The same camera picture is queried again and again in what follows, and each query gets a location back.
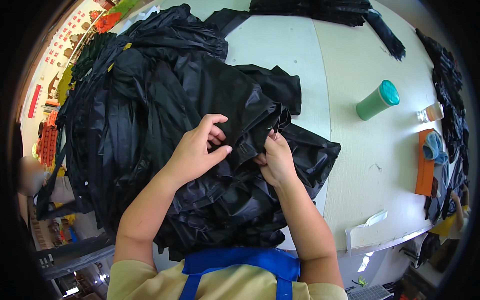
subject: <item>blue apron strap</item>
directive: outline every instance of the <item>blue apron strap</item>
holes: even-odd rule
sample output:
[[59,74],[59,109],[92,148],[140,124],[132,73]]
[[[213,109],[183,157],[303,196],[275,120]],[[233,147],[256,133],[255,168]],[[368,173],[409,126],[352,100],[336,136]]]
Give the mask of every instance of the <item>blue apron strap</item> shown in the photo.
[[276,300],[291,300],[293,294],[292,282],[276,278]]
[[203,274],[233,265],[248,264],[267,270],[276,276],[276,299],[292,299],[292,281],[300,275],[298,258],[275,248],[216,248],[185,257],[182,273],[188,278],[179,300],[194,300]]
[[188,275],[187,282],[183,286],[179,300],[193,300],[197,293],[198,285],[202,275]]

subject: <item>green plastic tumbler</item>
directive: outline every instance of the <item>green plastic tumbler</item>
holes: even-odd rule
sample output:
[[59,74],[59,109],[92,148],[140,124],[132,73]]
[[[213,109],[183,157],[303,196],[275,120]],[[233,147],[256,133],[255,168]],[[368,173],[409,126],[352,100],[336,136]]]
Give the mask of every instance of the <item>green plastic tumbler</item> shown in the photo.
[[400,103],[395,86],[389,80],[382,83],[370,95],[357,104],[358,116],[366,121],[379,112]]

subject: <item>white worktable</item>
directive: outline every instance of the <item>white worktable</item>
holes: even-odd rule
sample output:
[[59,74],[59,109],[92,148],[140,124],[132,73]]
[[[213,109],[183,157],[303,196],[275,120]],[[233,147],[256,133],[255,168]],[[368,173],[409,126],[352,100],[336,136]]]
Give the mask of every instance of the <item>white worktable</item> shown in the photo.
[[[224,7],[249,10],[250,0],[156,0],[139,12],[152,5],[167,9],[184,2],[205,20]],[[420,124],[416,117],[436,99],[433,64],[425,48],[405,20],[374,0],[371,3],[404,44],[407,54],[402,62],[388,54],[368,23],[352,28],[294,16],[254,16],[226,37],[227,64],[278,65],[299,75],[301,114],[292,122],[342,145],[328,183],[315,199],[337,250],[346,249],[346,228],[388,211],[387,219],[352,231],[353,254],[398,244],[430,228],[423,211],[425,197],[413,193],[417,133],[427,128],[441,132],[439,121]],[[395,84],[400,104],[362,121],[355,104],[383,79]],[[288,230],[284,232],[287,240],[281,247],[293,249]]]

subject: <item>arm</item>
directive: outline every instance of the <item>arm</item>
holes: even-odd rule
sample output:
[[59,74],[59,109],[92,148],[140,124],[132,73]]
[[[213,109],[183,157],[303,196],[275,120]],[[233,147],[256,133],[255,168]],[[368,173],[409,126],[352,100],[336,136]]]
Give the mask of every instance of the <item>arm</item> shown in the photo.
[[466,184],[463,184],[462,191],[463,191],[463,201],[465,202],[464,205],[468,206],[469,198],[468,198],[468,187]]
[[287,141],[271,132],[265,149],[266,155],[260,154],[255,162],[280,200],[300,258],[299,281],[333,283],[343,288],[332,232],[297,176]]
[[214,124],[227,117],[205,115],[197,128],[185,133],[168,163],[152,178],[123,213],[117,232],[113,262],[138,260],[155,268],[152,242],[162,225],[175,192],[202,176],[232,151],[221,146],[212,153],[209,141],[220,145],[224,133]]
[[462,210],[462,204],[460,204],[460,198],[455,194],[454,191],[450,193],[450,197],[452,200],[455,202],[455,207],[456,207],[456,220],[455,220],[455,225],[458,231],[462,229],[463,227],[463,210]]

